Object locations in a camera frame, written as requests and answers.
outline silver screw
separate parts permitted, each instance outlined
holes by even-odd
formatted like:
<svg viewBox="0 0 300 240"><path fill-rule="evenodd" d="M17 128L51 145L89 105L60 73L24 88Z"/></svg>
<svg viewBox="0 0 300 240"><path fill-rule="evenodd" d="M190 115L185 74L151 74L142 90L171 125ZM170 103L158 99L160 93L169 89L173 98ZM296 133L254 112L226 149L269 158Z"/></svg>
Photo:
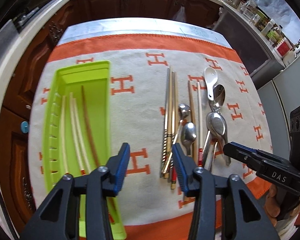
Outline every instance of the silver screw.
<svg viewBox="0 0 300 240"><path fill-rule="evenodd" d="M63 180L71 180L71 175L70 174L65 174L62 176Z"/></svg>
<svg viewBox="0 0 300 240"><path fill-rule="evenodd" d="M98 171L99 172L107 172L108 171L108 167L107 166L100 166L99 168L98 168Z"/></svg>
<svg viewBox="0 0 300 240"><path fill-rule="evenodd" d="M240 180L240 177L239 177L239 175L237 175L237 174L231 174L231 175L230 175L230 179L232 179L232 180L234 180L234 181L238 181L238 180Z"/></svg>
<svg viewBox="0 0 300 240"><path fill-rule="evenodd" d="M203 173L203 168L202 168L202 167L196 167L196 168L194 169L194 171L195 171L196 173Z"/></svg>

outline finger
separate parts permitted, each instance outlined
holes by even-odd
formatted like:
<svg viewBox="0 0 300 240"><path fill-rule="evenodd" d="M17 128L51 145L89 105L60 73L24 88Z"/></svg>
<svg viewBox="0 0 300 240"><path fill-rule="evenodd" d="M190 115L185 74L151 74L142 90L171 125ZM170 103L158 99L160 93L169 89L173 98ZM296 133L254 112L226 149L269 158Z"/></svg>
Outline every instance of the finger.
<svg viewBox="0 0 300 240"><path fill-rule="evenodd" d="M270 214L268 213L267 209L266 209L266 206L264 206L264 209L265 209L265 212L266 212L266 215L267 217L270 219L272 225L275 227L277 225L277 219L270 216Z"/></svg>
<svg viewBox="0 0 300 240"><path fill-rule="evenodd" d="M277 203L277 201L275 200L274 197L270 197L270 195L268 194L267 198L266 198L266 209L269 213L270 216L272 217L277 217L280 213L280 207Z"/></svg>
<svg viewBox="0 0 300 240"><path fill-rule="evenodd" d="M294 217L295 215L300 213L300 204L290 212L290 216Z"/></svg>
<svg viewBox="0 0 300 240"><path fill-rule="evenodd" d="M274 197L275 195L277 195L278 192L278 188L276 185L271 184L270 188L269 188L269 193L271 197Z"/></svg>

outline white plastic bag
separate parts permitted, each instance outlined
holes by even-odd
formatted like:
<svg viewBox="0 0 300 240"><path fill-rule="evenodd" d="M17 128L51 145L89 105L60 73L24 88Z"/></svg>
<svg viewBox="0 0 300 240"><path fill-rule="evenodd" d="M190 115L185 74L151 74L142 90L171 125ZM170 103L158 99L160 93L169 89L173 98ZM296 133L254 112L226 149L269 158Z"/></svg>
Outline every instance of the white plastic bag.
<svg viewBox="0 0 300 240"><path fill-rule="evenodd" d="M178 12L172 17L172 20L176 22L182 22L182 23L186 22L186 12L183 6L181 6Z"/></svg>

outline green plastic tray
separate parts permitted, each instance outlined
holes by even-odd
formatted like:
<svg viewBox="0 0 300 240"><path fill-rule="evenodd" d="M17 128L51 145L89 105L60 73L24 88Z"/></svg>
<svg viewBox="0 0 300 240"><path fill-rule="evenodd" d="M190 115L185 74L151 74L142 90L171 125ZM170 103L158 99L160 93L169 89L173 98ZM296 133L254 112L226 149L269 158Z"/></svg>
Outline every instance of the green plastic tray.
<svg viewBox="0 0 300 240"><path fill-rule="evenodd" d="M45 186L48 192L52 190L52 188L60 180L62 175L66 173L61 150L61 129L59 129L63 96L66 96L65 148L69 173L74 177L81 176L71 130L71 117L69 108L70 92L73 93L73 97L77 100L79 122L81 125L83 141L85 144L91 169L94 170L96 168L96 165L91 152L91 147L89 144L87 130L84 122L85 119L84 110L82 107L82 86L84 87L91 133L97 150L97 156L100 165L105 165L107 160L111 157L109 120L109 68L109 61L99 61L61 68L54 74L44 116L42 137L43 171ZM116 199L108 200L108 208L114 220L114 223L111 224L114 239L125 239L127 235L121 221L119 207ZM80 201L79 228L80 236L86 237L85 195L81 197Z"/></svg>

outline white spoon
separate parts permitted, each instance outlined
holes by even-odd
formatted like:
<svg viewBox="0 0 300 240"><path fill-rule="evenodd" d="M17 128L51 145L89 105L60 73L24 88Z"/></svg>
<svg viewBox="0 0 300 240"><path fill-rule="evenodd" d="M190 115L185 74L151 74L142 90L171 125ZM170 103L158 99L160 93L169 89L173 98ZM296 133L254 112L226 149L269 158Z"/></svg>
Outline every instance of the white spoon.
<svg viewBox="0 0 300 240"><path fill-rule="evenodd" d="M213 101L214 100L213 86L218 81L218 74L217 74L216 70L212 67L207 67L204 70L204 79L205 79L206 86L207 86L208 99L210 101Z"/></svg>

